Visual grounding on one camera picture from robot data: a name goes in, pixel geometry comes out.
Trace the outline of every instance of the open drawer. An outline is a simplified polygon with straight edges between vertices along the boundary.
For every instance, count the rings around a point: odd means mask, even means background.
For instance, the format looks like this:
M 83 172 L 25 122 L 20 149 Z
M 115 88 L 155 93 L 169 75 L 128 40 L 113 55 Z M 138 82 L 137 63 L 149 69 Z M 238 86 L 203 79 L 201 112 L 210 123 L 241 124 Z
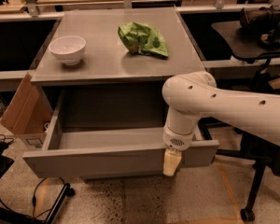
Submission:
M 167 104 L 162 82 L 66 88 L 41 150 L 23 158 L 38 177 L 84 179 L 161 174 Z M 218 143 L 204 147 L 213 159 Z

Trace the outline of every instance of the chip bag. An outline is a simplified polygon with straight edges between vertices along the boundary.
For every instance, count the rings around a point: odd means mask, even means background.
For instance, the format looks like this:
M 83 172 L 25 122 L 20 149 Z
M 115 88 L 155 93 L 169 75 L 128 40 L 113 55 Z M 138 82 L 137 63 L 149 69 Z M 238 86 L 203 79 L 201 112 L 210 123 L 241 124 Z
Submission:
M 160 31 L 148 24 L 129 22 L 119 26 L 119 37 L 132 54 L 168 58 L 168 49 Z

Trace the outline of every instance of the white bowl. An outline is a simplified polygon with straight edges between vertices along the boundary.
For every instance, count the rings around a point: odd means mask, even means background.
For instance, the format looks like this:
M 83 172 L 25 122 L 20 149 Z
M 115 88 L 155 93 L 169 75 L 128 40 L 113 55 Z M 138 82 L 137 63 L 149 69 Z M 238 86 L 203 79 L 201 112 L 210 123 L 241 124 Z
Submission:
M 84 38 L 76 35 L 59 37 L 49 44 L 53 56 L 68 65 L 77 64 L 82 59 L 86 47 Z

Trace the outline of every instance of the floor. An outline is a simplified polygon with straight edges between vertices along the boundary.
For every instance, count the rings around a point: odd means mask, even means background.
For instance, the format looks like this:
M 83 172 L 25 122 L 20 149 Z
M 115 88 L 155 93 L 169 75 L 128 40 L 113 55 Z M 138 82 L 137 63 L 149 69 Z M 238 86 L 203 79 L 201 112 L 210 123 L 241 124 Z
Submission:
M 232 127 L 211 129 L 220 148 L 237 149 L 241 135 Z M 10 133 L 0 126 L 0 134 Z M 42 180 L 22 160 L 26 146 L 15 139 L 4 155 L 15 162 L 0 179 L 0 197 L 14 211 L 32 215 L 32 197 Z M 239 216 L 250 191 L 252 161 L 217 156 L 208 167 L 163 175 L 106 180 L 65 179 L 76 194 L 67 198 L 58 224 L 171 223 L 241 224 Z M 35 215 L 50 209 L 63 184 L 46 179 L 36 190 Z M 280 177 L 266 169 L 254 206 L 257 224 L 280 224 Z

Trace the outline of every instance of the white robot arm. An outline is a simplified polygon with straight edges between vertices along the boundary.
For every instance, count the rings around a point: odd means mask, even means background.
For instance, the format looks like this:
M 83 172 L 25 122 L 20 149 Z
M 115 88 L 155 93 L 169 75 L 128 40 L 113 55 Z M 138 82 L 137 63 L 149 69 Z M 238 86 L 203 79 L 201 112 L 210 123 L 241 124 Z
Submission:
M 280 95 L 216 88 L 207 72 L 171 77 L 162 88 L 169 106 L 164 174 L 173 175 L 201 117 L 213 117 L 280 146 Z

